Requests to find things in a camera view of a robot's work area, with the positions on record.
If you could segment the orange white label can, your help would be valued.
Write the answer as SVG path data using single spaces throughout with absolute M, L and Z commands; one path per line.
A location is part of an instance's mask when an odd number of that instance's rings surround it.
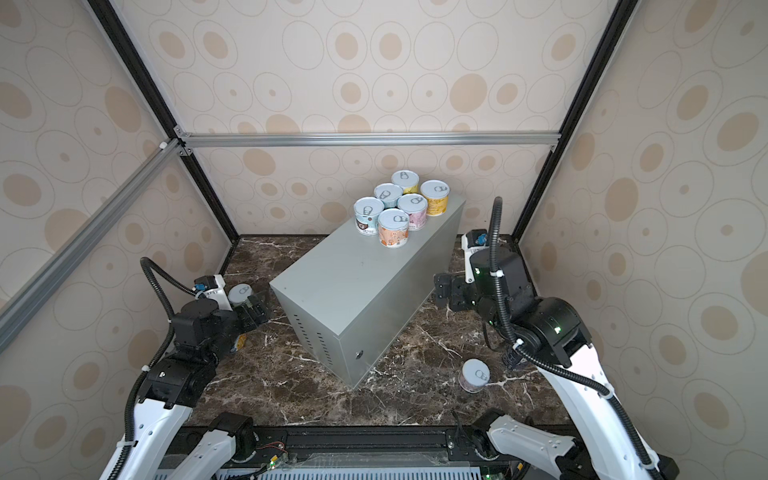
M 397 208 L 384 210 L 378 217 L 380 243 L 386 248 L 404 246 L 409 236 L 409 215 Z

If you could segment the teal brown label can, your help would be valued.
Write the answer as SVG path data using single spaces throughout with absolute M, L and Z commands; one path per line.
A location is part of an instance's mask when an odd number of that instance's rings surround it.
M 385 210 L 383 201 L 375 197 L 363 197 L 354 203 L 353 209 L 358 232 L 366 236 L 377 235 L 378 218 Z

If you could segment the yellow fruit label can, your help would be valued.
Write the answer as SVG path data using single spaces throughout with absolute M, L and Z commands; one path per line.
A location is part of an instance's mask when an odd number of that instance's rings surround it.
M 399 186 L 404 194 L 416 194 L 419 191 L 419 175 L 411 170 L 398 170 L 391 176 L 391 182 Z

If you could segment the pink label can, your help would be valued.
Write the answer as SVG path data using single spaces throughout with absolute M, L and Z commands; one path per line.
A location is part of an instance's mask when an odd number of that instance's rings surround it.
M 428 202 L 420 194 L 405 194 L 398 199 L 397 208 L 408 214 L 409 230 L 421 230 L 427 221 Z

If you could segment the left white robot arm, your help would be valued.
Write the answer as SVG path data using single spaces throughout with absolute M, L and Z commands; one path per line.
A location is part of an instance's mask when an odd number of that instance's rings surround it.
M 247 284 L 228 288 L 220 275 L 195 280 L 192 301 L 174 310 L 160 283 L 181 283 L 148 257 L 141 269 L 168 317 L 168 332 L 141 368 L 124 409 L 124 436 L 102 473 L 105 479 L 151 479 L 183 424 L 226 357 L 242 349 L 247 333 L 270 311 Z

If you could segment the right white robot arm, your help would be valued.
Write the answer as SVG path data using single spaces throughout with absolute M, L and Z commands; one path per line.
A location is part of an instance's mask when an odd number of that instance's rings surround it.
M 472 427 L 459 426 L 485 461 L 514 457 L 557 479 L 675 479 L 670 457 L 656 453 L 633 424 L 608 380 L 576 309 L 541 297 L 518 248 L 501 239 L 503 201 L 495 198 L 487 229 L 465 234 L 463 273 L 434 277 L 435 303 L 476 313 L 500 336 L 506 365 L 532 365 L 554 388 L 572 421 L 542 430 L 491 409 Z

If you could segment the yellow orange label can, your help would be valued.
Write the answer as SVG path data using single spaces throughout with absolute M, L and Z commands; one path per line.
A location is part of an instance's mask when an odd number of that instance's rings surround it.
M 436 217 L 444 214 L 447 209 L 450 187 L 441 180 L 428 180 L 421 184 L 420 194 L 427 200 L 426 214 Z

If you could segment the light blue bear can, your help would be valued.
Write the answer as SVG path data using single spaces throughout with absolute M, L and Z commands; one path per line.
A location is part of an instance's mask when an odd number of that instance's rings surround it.
M 382 183 L 374 189 L 374 196 L 384 204 L 385 209 L 396 208 L 403 193 L 403 188 L 394 183 Z

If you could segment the purple white label can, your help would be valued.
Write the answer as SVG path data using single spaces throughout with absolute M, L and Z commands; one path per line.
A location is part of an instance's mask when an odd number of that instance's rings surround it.
M 480 392 L 490 380 L 490 369 L 482 360 L 471 358 L 466 360 L 458 376 L 460 387 L 471 394 Z

